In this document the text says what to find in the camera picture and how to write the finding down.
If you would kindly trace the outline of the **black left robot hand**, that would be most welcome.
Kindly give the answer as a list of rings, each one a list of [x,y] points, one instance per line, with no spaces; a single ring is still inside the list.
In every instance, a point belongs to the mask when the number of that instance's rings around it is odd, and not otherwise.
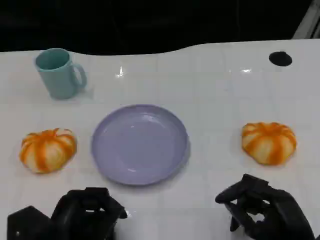
[[[87,187],[63,195],[50,219],[63,240],[113,240],[117,221],[127,217],[107,188]]]

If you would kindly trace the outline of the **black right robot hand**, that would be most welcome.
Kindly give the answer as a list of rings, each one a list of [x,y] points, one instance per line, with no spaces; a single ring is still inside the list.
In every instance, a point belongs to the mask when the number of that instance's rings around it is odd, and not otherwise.
[[[232,218],[230,231],[239,227],[254,240],[315,240],[309,221],[295,198],[268,181],[244,174],[215,198]]]

